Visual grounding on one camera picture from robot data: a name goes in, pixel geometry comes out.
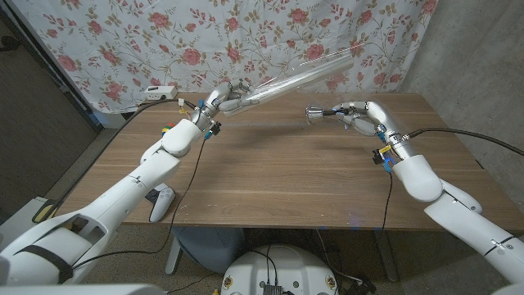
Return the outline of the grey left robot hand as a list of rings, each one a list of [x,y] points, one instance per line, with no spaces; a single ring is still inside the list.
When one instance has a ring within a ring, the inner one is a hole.
[[[244,79],[223,82],[217,86],[192,114],[190,121],[199,129],[207,129],[212,119],[221,111],[234,111],[246,107],[246,97],[253,94],[255,88]]]

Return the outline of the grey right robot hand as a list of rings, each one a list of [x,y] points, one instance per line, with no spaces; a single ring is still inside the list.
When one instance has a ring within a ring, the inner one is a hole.
[[[354,128],[362,135],[383,134],[384,144],[389,145],[401,160],[417,155],[412,145],[403,139],[401,128],[393,117],[377,102],[343,102],[332,110],[346,127]]]

